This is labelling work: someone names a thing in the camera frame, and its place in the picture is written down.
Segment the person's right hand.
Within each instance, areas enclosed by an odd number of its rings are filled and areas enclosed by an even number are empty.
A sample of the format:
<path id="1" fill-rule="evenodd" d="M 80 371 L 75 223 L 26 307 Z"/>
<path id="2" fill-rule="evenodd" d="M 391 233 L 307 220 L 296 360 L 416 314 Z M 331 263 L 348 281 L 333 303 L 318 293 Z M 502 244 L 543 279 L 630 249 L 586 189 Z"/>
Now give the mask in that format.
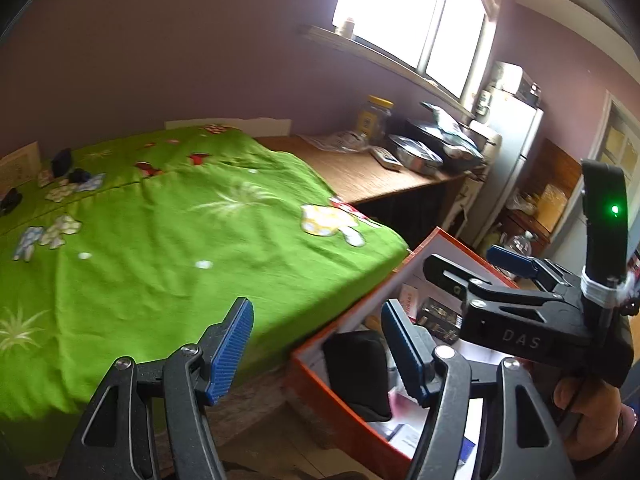
<path id="1" fill-rule="evenodd" d="M 563 378 L 555 387 L 553 400 L 558 408 L 568 408 L 582 416 L 577 427 L 564 439 L 565 451 L 571 460 L 589 460 L 610 448 L 618 437 L 618 422 L 622 412 L 620 390 L 606 382 L 585 382 Z"/>

